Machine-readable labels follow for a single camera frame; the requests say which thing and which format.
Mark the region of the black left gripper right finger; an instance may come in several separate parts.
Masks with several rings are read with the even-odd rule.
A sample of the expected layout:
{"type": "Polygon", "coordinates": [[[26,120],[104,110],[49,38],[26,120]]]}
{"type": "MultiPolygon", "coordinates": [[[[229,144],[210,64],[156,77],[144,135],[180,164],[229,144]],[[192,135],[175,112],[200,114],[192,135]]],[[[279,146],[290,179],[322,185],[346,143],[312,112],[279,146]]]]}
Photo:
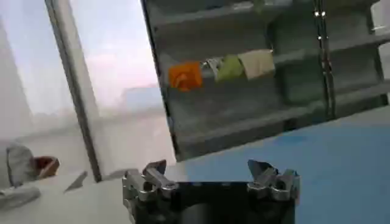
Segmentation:
{"type": "Polygon", "coordinates": [[[253,181],[247,184],[247,190],[254,192],[257,198],[270,198],[274,201],[299,201],[300,175],[296,170],[286,169],[279,173],[269,163],[248,160],[248,168],[253,181]]]}

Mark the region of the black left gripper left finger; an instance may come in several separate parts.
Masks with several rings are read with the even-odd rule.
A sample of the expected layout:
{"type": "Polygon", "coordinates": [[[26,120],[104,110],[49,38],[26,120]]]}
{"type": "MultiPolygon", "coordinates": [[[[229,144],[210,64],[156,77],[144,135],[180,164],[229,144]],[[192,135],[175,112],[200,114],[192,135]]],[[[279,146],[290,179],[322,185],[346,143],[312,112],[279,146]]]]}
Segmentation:
{"type": "Polygon", "coordinates": [[[137,201],[155,201],[158,196],[171,198],[179,184],[165,177],[165,159],[150,162],[140,172],[138,169],[125,171],[122,177],[122,203],[130,210],[137,201]]]}

